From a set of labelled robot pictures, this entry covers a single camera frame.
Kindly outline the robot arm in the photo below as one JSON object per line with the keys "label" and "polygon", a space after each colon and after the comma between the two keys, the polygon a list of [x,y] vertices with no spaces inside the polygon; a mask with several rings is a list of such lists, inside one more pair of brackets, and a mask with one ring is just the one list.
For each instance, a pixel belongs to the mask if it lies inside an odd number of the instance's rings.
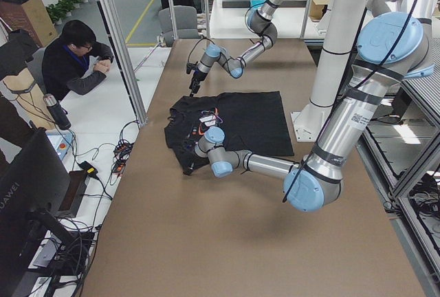
{"label": "robot arm", "polygon": [[211,43],[207,46],[201,60],[197,63],[187,63],[186,73],[192,74],[190,96],[194,96],[200,88],[200,83],[206,79],[211,67],[218,63],[233,78],[240,78],[246,65],[260,56],[265,50],[273,47],[278,38],[278,30],[272,23],[276,9],[284,0],[265,0],[258,8],[253,8],[246,21],[248,29],[258,35],[260,40],[247,49],[242,55],[233,58],[228,51]]}
{"label": "robot arm", "polygon": [[303,212],[335,201],[342,192],[342,167],[388,89],[405,78],[431,75],[432,20],[385,12],[368,22],[332,14],[309,104],[294,121],[296,135],[313,147],[301,163],[227,151],[225,134],[211,126],[195,145],[215,176],[241,167],[284,179],[284,199]]}

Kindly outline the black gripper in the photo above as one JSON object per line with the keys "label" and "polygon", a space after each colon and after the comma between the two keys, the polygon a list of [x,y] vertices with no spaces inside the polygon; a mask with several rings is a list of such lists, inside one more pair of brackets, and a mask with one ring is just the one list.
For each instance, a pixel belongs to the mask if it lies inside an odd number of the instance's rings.
{"label": "black gripper", "polygon": [[190,97],[193,97],[200,88],[200,83],[206,79],[206,73],[199,70],[196,63],[186,63],[186,73],[190,74],[193,72],[192,79],[190,82]]}

